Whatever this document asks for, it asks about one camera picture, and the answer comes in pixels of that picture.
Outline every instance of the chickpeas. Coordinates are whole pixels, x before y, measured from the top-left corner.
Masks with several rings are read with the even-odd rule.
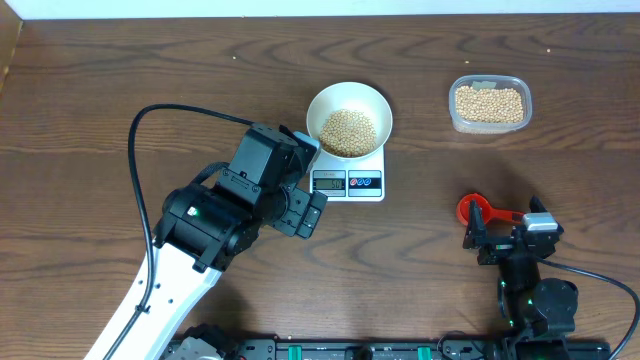
[[[375,149],[376,131],[362,111],[342,109],[329,115],[320,134],[320,144],[337,156],[363,156]]]
[[[456,111],[465,120],[517,123],[524,120],[522,97],[515,89],[456,89]]]

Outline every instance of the bowl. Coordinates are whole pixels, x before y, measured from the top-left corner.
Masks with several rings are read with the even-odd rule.
[[[376,131],[375,146],[369,153],[358,157],[337,156],[324,149],[321,150],[322,153],[340,161],[358,160],[380,150],[387,142],[393,125],[391,107],[384,96],[376,89],[357,82],[334,84],[316,95],[311,101],[311,105],[309,105],[309,110],[307,110],[307,131],[309,136],[319,141],[322,127],[329,120],[329,115],[341,109],[362,111],[364,115],[371,119],[373,128]]]
[[[456,89],[461,86],[472,86],[473,83],[488,81],[495,83],[494,89],[514,89],[522,98],[522,109],[524,118],[517,123],[485,123],[479,121],[469,121],[458,114],[456,109]],[[527,126],[533,116],[533,101],[531,91],[527,84],[513,76],[504,75],[467,75],[456,80],[449,90],[449,113],[453,121],[453,127],[459,132],[471,134],[504,134],[511,131],[520,130]]]

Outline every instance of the white bowl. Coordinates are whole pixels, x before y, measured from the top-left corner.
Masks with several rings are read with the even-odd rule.
[[[375,153],[387,142],[393,125],[389,103],[376,89],[356,82],[334,84],[316,95],[307,110],[309,136],[319,140],[329,115],[341,109],[362,111],[371,119],[376,131],[376,146],[368,154],[352,158],[333,155],[322,149],[323,153],[341,161],[358,160]]]

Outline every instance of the red handle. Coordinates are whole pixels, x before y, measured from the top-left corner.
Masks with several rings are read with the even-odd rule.
[[[524,213],[518,211],[493,209],[491,212],[492,219],[498,219],[512,224],[520,224],[523,216]]]

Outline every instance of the white scale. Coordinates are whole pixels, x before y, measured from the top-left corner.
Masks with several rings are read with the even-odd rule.
[[[340,161],[324,151],[311,169],[311,191],[329,201],[382,201],[384,199],[384,146],[357,161]]]

